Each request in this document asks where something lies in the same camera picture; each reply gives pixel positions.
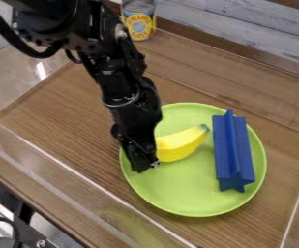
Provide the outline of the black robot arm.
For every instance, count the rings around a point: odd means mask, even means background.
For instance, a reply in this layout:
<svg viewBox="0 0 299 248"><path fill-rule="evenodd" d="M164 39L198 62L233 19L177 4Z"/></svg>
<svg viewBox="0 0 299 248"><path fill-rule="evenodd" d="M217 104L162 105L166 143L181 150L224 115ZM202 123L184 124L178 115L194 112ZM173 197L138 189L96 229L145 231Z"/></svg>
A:
<svg viewBox="0 0 299 248"><path fill-rule="evenodd" d="M77 53L78 63L101 90L112 116L110 135L130 164L142 172L158 164L153 129L160 100L144 76L145 56L106 0L2 0L12 6L21 38L38 46L58 45Z"/></svg>

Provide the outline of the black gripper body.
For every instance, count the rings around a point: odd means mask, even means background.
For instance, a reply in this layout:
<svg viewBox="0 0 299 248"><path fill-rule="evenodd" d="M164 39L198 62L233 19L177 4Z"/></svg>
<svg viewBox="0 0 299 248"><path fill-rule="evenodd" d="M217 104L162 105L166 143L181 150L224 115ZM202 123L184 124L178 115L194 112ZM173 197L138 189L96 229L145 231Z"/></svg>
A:
<svg viewBox="0 0 299 248"><path fill-rule="evenodd" d="M133 143L144 152L153 152L153 129L161 120L161 110L152 81L146 77L138 81L112 77L101 82L101 90L113 125L128 139L128 144Z"/></svg>

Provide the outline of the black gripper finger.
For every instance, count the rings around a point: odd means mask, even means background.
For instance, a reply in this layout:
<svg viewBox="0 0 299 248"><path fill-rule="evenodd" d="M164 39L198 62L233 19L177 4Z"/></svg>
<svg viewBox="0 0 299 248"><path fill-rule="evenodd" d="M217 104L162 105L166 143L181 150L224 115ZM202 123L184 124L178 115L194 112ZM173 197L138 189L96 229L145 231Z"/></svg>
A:
<svg viewBox="0 0 299 248"><path fill-rule="evenodd" d="M130 163L130 169L137 173L158 166L157 158L145 154L133 143L126 145L125 156Z"/></svg>
<svg viewBox="0 0 299 248"><path fill-rule="evenodd" d="M117 126L112 125L109 129L112 137L117 140L121 147L128 144L128 139L124 137L122 133L118 131Z"/></svg>

